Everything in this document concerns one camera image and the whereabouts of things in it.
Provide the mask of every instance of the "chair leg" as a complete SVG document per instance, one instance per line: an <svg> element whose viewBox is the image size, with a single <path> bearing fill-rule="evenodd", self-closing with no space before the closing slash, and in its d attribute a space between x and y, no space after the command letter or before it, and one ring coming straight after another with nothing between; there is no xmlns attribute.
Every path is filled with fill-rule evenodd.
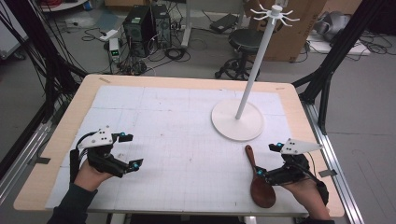
<svg viewBox="0 0 396 224"><path fill-rule="evenodd" d="M247 80L250 76L248 71L252 68L247 67L247 63L253 64L253 61L248 60L248 55L246 53L243 53L241 58L230 59L215 73L215 78L221 78L221 75L225 73L232 80Z"/></svg>

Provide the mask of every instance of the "hand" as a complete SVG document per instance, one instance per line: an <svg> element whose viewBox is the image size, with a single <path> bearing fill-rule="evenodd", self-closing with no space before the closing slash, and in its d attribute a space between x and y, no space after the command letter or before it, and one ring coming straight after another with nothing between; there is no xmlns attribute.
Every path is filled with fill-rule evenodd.
<svg viewBox="0 0 396 224"><path fill-rule="evenodd" d="M113 175L108 173L100 173L95 168L91 167L88 164L88 161L85 160L79 169L74 184L88 191L94 191L102 184L102 182L109 179L111 176Z"/></svg>
<svg viewBox="0 0 396 224"><path fill-rule="evenodd" d="M315 181L305 179L282 187L293 194L297 202L305 207L312 219L330 220L329 212L320 197Z"/></svg>

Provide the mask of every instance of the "stool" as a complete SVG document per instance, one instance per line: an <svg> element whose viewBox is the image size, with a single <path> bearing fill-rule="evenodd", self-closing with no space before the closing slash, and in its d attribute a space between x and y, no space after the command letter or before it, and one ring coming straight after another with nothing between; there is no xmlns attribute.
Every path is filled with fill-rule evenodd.
<svg viewBox="0 0 396 224"><path fill-rule="evenodd" d="M225 62L220 70L215 73L215 78L221 78L225 73L233 80L247 80L249 77L249 70L251 66L247 67L248 63L253 64L253 61L248 60L248 56L256 55L259 51L260 43L262 42L263 32L252 29L240 29L233 31L229 37L228 42L236 51L241 52L242 56L233 58Z"/></svg>

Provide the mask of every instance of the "wooden spoon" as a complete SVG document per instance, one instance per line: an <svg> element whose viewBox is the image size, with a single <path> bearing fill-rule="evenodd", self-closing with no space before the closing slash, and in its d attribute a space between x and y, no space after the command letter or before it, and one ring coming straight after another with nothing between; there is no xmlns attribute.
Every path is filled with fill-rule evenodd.
<svg viewBox="0 0 396 224"><path fill-rule="evenodd" d="M245 146L247 158L250 161L250 165L253 169L253 179L250 184L250 195L253 202L259 207L270 208L276 201L274 188L265 182L263 178L256 175L256 162L254 161L253 148L250 145Z"/></svg>

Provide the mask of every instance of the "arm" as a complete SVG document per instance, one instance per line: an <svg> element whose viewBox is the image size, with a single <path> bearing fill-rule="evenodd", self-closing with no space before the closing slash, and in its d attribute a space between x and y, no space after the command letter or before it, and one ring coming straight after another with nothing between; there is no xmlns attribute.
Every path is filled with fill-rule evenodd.
<svg viewBox="0 0 396 224"><path fill-rule="evenodd" d="M317 184L311 179L284 185L294 198L308 211L310 220L305 223L334 223L331 221L326 205L317 190Z"/></svg>
<svg viewBox="0 0 396 224"><path fill-rule="evenodd" d="M87 208L96 195L97 188L111 176L108 173L98 172L87 161L84 161L75 183L70 184L69 191L65 194L61 204L54 208L48 223L85 223Z"/></svg>

